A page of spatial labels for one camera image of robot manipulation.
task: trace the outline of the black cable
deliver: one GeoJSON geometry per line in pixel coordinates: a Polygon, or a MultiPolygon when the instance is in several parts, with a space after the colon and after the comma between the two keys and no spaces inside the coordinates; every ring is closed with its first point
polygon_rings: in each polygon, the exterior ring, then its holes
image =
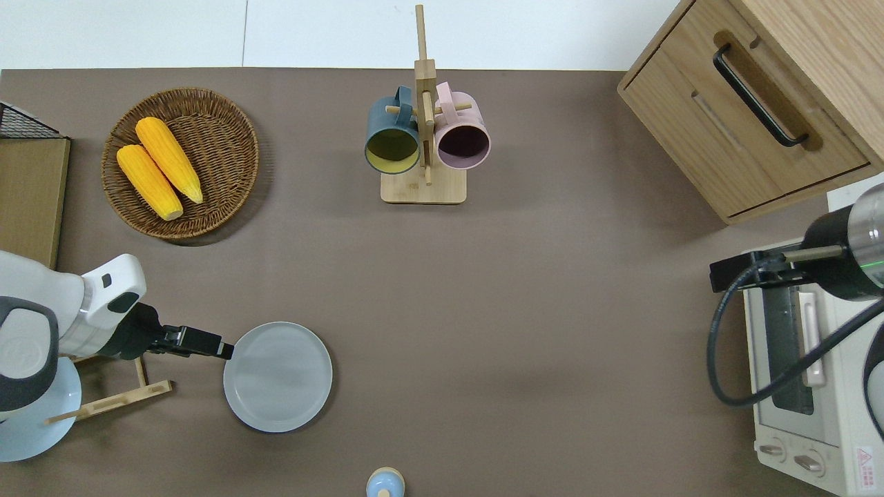
{"type": "Polygon", "coordinates": [[[734,279],[734,282],[730,284],[728,289],[725,290],[724,295],[721,297],[718,309],[715,310],[715,314],[713,315],[712,325],[709,328],[709,341],[706,342],[706,369],[709,373],[709,384],[712,386],[715,396],[728,406],[737,408],[750,407],[752,404],[761,402],[767,397],[775,394],[790,381],[800,376],[801,373],[811,367],[813,363],[816,363],[822,356],[828,353],[829,350],[832,350],[836,345],[841,343],[842,340],[850,336],[851,333],[855,332],[862,327],[862,325],[865,325],[880,313],[884,312],[884,299],[878,300],[827,336],[814,350],[805,354],[804,357],[774,378],[770,385],[765,386],[756,393],[749,395],[748,397],[743,397],[742,399],[728,396],[721,389],[718,373],[715,370],[715,345],[718,343],[719,326],[721,325],[721,317],[724,315],[724,309],[728,306],[730,299],[736,294],[737,288],[742,286],[746,280],[755,273],[755,271],[762,270],[771,264],[781,263],[784,260],[784,256],[779,255],[762,259],[746,268],[746,270],[741,272],[739,276],[734,279]]]}

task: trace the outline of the drawer handle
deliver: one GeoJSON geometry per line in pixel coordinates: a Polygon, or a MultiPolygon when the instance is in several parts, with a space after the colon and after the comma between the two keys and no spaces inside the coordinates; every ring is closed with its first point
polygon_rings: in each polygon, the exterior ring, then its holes
{"type": "Polygon", "coordinates": [[[761,105],[761,102],[758,101],[757,98],[749,91],[746,85],[737,77],[736,73],[730,68],[727,62],[724,60],[724,54],[730,50],[730,43],[725,43],[723,47],[719,49],[719,51],[715,52],[715,57],[713,57],[713,65],[715,69],[718,70],[721,77],[724,78],[725,81],[728,82],[731,88],[734,89],[737,96],[743,100],[743,103],[749,107],[749,110],[755,114],[755,117],[761,121],[761,124],[767,129],[767,131],[774,137],[774,139],[780,143],[783,147],[794,147],[802,141],[807,140],[808,134],[802,134],[797,138],[792,138],[786,134],[785,131],[776,123],[773,117],[771,117],[770,113],[761,105]]]}

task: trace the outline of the wire rack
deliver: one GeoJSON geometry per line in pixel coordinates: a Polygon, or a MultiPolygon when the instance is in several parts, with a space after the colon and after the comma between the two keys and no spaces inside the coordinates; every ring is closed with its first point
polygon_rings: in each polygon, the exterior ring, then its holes
{"type": "Polygon", "coordinates": [[[65,138],[25,112],[0,102],[0,138],[65,138]]]}

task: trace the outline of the oven door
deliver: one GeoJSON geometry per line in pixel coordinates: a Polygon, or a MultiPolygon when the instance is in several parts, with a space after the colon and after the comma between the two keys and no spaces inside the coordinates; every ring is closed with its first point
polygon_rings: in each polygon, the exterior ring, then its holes
{"type": "MultiPolygon", "coordinates": [[[[770,384],[833,331],[825,297],[813,284],[744,292],[753,391],[770,384]]],[[[824,356],[802,377],[760,402],[758,423],[839,447],[831,359],[824,356]]]]}

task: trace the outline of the mug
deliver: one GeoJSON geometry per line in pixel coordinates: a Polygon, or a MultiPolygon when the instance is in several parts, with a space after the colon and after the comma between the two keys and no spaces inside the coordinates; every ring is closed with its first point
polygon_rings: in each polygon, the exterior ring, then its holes
{"type": "Polygon", "coordinates": [[[454,169],[471,169],[480,165],[491,151],[492,141],[485,129],[476,100],[462,91],[452,92],[448,83],[436,86],[436,106],[442,113],[435,118],[436,151],[442,164],[454,169]],[[454,106],[469,103],[471,107],[457,111],[454,106]]]}
{"type": "Polygon", "coordinates": [[[365,140],[365,158],[371,167],[384,174],[408,171],[421,155],[419,143],[411,88],[400,86],[396,96],[385,96],[371,106],[365,140]],[[399,112],[387,112],[388,105],[399,107],[399,112]]]}

